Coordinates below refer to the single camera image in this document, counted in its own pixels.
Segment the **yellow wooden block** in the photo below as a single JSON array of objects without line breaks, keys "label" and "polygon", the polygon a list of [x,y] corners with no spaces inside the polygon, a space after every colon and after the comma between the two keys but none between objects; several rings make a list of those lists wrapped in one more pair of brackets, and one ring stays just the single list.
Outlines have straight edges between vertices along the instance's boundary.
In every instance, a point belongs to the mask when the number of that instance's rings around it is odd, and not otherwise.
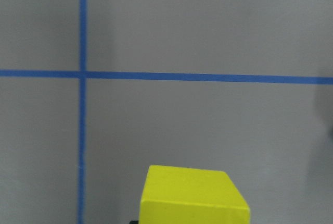
[{"label": "yellow wooden block", "polygon": [[151,165],[139,223],[250,223],[251,210],[223,171]]}]

